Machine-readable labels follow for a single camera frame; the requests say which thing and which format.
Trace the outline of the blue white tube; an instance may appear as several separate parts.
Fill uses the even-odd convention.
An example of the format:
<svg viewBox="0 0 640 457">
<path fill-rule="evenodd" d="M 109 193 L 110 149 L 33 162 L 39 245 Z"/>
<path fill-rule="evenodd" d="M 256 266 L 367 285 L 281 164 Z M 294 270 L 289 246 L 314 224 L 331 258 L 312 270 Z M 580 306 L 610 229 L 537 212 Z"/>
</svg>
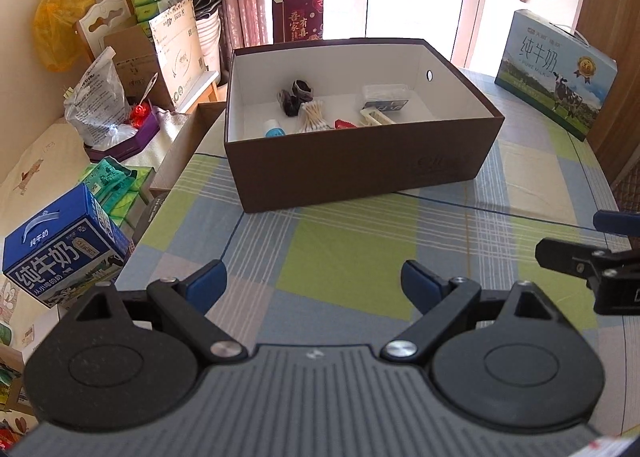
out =
<svg viewBox="0 0 640 457">
<path fill-rule="evenodd" d="M 266 137 L 285 136 L 286 133 L 276 119 L 269 119 L 264 123 L 264 134 Z"/>
</svg>

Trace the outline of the cream hair claw clip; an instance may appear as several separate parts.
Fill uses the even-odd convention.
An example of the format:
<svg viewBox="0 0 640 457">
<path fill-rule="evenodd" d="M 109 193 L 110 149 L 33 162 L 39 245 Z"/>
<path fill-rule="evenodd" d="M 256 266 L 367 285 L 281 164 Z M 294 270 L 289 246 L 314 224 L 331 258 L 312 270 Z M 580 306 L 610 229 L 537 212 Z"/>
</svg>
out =
<svg viewBox="0 0 640 457">
<path fill-rule="evenodd" d="M 394 121 L 382 113 L 382 111 L 374 108 L 367 107 L 360 110 L 360 116 L 362 124 L 364 126 L 381 126 L 381 125 L 393 125 Z"/>
</svg>

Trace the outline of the red candy packet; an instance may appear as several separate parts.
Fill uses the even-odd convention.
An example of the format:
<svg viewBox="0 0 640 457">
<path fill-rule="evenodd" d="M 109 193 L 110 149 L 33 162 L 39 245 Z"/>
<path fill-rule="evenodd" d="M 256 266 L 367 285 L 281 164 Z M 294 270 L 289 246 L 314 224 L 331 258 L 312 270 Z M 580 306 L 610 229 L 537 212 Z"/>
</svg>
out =
<svg viewBox="0 0 640 457">
<path fill-rule="evenodd" d="M 357 125 L 352 122 L 337 119 L 334 121 L 333 128 L 335 128 L 335 130 L 348 130 L 349 128 L 357 128 Z"/>
</svg>

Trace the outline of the clear plastic case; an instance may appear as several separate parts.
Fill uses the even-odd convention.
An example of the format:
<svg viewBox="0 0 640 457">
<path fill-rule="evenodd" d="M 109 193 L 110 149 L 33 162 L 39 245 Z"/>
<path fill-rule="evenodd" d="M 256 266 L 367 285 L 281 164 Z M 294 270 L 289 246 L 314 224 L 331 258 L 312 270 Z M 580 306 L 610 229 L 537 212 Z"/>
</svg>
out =
<svg viewBox="0 0 640 457">
<path fill-rule="evenodd" d="M 399 111 L 408 104 L 410 88 L 405 84 L 370 84 L 362 88 L 362 107 L 382 112 Z"/>
</svg>

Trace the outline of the cotton swab bundle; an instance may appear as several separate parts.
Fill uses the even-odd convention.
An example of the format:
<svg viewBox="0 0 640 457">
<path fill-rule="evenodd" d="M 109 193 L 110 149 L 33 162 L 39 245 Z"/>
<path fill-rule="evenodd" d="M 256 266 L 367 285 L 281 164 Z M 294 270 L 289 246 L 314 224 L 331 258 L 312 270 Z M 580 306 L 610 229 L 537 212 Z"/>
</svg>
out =
<svg viewBox="0 0 640 457">
<path fill-rule="evenodd" d="M 299 118 L 302 119 L 300 133 L 326 131 L 331 128 L 323 117 L 323 102 L 321 100 L 311 100 L 303 102 L 299 108 Z"/>
</svg>

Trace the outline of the dark brown scrunchie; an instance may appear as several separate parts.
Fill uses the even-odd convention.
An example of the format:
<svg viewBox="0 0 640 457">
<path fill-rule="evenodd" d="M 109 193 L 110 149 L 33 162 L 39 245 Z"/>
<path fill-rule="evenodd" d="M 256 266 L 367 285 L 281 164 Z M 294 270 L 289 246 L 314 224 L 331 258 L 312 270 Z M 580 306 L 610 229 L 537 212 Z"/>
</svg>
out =
<svg viewBox="0 0 640 457">
<path fill-rule="evenodd" d="M 304 102 L 314 99 L 314 91 L 304 80 L 295 80 L 289 90 L 280 90 L 277 100 L 286 117 L 296 117 Z"/>
</svg>

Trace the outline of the plaid tablecloth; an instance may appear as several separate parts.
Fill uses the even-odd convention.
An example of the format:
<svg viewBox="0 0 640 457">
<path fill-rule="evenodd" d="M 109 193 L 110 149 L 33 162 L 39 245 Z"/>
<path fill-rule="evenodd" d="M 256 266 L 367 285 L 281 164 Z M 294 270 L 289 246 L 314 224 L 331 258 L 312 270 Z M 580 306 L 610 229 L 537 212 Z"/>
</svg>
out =
<svg viewBox="0 0 640 457">
<path fill-rule="evenodd" d="M 504 122 L 473 180 L 400 194 L 248 214 L 217 120 L 120 274 L 122 289 L 186 277 L 209 261 L 229 284 L 210 319 L 246 345 L 369 343 L 416 319 L 400 289 L 402 263 L 490 289 L 533 281 L 597 350 L 605 388 L 592 421 L 606 434 L 639 430 L 639 321 L 599 316 L 583 281 L 542 269 L 544 237 L 626 250 L 593 215 L 616 206 L 590 146 L 488 76 L 473 82 Z"/>
</svg>

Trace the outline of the blue milk carton box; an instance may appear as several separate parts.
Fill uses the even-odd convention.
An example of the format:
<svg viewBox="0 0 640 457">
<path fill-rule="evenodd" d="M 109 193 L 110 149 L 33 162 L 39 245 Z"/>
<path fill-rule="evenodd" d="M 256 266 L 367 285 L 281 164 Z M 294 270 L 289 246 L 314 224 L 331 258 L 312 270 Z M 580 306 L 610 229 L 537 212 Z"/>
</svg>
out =
<svg viewBox="0 0 640 457">
<path fill-rule="evenodd" d="M 2 272 L 46 307 L 70 307 L 117 278 L 134 244 L 78 184 L 4 240 Z"/>
</svg>

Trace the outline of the green snack packets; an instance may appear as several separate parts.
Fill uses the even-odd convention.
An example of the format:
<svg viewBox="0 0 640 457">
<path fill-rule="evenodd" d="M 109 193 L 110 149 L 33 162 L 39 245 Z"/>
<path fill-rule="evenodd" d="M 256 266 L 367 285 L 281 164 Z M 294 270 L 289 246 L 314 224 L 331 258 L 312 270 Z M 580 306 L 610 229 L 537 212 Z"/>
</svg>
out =
<svg viewBox="0 0 640 457">
<path fill-rule="evenodd" d="M 90 190 L 104 212 L 123 231 L 132 234 L 152 200 L 152 166 L 125 166 L 112 157 L 93 163 L 79 182 Z"/>
</svg>

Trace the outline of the brown cardboard box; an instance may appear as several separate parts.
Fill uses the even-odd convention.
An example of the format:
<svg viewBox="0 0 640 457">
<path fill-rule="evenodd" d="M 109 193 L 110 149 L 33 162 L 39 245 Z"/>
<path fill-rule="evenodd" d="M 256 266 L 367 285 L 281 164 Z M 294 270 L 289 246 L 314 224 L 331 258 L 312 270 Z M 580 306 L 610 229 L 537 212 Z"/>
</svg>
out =
<svg viewBox="0 0 640 457">
<path fill-rule="evenodd" d="M 277 100 L 295 80 L 323 102 L 331 128 L 300 133 Z M 405 84 L 410 100 L 364 126 L 362 88 Z M 285 136 L 266 137 L 276 119 Z M 334 121 L 357 128 L 335 130 Z M 435 47 L 419 39 L 349 39 L 236 50 L 224 148 L 247 213 L 312 206 L 472 180 L 503 124 L 502 113 Z"/>
</svg>

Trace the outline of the large milk gift box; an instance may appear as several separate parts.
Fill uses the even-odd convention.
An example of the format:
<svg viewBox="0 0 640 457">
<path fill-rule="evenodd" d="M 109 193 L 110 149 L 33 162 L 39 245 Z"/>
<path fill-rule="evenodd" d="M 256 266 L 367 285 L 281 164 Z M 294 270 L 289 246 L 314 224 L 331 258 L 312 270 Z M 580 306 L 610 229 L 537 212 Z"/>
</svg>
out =
<svg viewBox="0 0 640 457">
<path fill-rule="evenodd" d="M 527 9 L 513 14 L 495 84 L 583 140 L 617 76 L 612 58 Z"/>
</svg>

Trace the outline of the brown cardboard carton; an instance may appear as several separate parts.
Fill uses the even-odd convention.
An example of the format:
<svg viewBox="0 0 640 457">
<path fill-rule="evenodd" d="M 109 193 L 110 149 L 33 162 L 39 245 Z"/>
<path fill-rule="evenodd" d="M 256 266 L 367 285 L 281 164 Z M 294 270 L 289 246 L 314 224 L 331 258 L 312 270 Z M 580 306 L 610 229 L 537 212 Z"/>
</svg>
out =
<svg viewBox="0 0 640 457">
<path fill-rule="evenodd" d="M 108 34 L 104 38 L 104 45 L 110 46 L 115 52 L 114 65 L 128 98 L 139 100 L 156 74 L 149 99 L 155 106 L 165 110 L 174 109 L 155 47 L 139 26 Z"/>
</svg>

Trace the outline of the white striped bag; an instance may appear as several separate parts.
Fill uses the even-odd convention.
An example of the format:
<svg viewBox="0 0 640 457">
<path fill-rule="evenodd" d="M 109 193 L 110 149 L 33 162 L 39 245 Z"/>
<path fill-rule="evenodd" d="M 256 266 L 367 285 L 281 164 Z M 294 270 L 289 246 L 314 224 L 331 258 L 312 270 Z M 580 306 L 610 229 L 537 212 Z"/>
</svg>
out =
<svg viewBox="0 0 640 457">
<path fill-rule="evenodd" d="M 219 9 L 221 8 L 221 0 L 193 1 L 198 39 L 200 40 L 205 66 L 208 71 L 216 73 L 217 80 L 220 80 L 221 21 Z"/>
</svg>

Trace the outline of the red gift bag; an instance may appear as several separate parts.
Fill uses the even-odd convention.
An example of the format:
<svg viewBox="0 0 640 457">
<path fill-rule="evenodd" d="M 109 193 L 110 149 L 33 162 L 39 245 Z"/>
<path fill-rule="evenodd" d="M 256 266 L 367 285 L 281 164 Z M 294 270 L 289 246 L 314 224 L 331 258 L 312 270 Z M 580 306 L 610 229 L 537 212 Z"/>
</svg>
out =
<svg viewBox="0 0 640 457">
<path fill-rule="evenodd" d="M 323 0 L 271 0 L 273 43 L 323 39 Z"/>
</svg>

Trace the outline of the yellow plastic bag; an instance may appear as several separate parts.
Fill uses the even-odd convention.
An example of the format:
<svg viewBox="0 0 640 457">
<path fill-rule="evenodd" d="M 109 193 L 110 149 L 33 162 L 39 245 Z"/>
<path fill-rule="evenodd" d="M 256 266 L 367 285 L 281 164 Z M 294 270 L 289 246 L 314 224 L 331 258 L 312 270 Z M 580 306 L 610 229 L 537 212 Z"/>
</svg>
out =
<svg viewBox="0 0 640 457">
<path fill-rule="evenodd" d="M 32 37 L 43 67 L 50 72 L 70 70 L 81 54 L 74 24 L 96 4 L 96 0 L 40 0 Z"/>
</svg>

